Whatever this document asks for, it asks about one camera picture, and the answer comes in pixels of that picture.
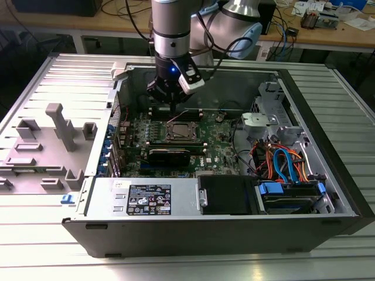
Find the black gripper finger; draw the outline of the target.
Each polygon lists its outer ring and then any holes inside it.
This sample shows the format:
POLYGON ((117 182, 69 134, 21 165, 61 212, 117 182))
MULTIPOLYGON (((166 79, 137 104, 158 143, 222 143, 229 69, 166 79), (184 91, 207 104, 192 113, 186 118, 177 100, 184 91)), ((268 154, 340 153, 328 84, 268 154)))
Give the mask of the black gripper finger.
POLYGON ((190 98, 183 90, 180 90, 173 94, 173 111, 176 112, 176 108, 179 104, 185 103, 190 98))
POLYGON ((172 83, 169 80, 164 80, 160 77, 155 77, 147 85, 147 93, 158 102, 168 104, 171 113, 174 113, 174 90, 172 83))

